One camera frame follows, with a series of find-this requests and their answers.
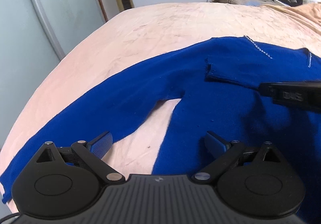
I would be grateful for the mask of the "blue knit sweater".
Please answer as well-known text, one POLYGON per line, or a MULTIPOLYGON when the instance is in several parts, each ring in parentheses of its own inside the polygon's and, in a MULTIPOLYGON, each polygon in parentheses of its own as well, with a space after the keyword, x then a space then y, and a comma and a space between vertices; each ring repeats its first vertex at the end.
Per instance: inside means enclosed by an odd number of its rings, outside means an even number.
POLYGON ((111 132, 120 141, 161 100, 178 99, 153 165, 156 175, 194 173, 211 162, 211 130, 249 146, 271 141, 305 184, 299 215, 320 223, 320 114, 274 104, 260 83, 320 80, 320 58, 247 37, 212 38, 137 63, 89 90, 52 118, 1 175, 3 202, 18 174, 45 141, 68 146, 111 132))

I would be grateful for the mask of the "orange blanket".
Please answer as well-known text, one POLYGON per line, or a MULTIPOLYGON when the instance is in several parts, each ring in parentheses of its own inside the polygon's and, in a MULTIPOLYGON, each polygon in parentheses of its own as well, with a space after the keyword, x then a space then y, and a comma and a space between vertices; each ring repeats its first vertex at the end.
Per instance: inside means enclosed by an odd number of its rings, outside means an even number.
POLYGON ((276 5, 263 5, 262 7, 274 9, 290 16, 301 24, 320 30, 320 3, 309 3, 296 7, 276 5))

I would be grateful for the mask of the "pink bed sheet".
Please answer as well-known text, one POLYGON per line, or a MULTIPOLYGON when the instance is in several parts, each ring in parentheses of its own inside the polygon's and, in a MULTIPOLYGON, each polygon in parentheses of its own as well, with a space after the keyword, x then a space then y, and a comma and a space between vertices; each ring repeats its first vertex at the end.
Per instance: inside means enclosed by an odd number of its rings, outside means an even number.
POLYGON ((320 55, 320 30, 271 8, 168 3, 124 11, 80 42, 35 90, 1 150, 1 170, 50 119, 107 78, 154 56, 225 36, 320 55))

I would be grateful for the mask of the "glass wardrobe door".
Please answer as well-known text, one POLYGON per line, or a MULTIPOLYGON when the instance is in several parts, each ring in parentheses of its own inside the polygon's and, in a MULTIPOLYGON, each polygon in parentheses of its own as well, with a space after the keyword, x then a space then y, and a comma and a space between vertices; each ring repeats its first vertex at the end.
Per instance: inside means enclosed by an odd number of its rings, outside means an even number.
POLYGON ((1 141, 43 80, 104 23, 98 0, 1 0, 1 141))

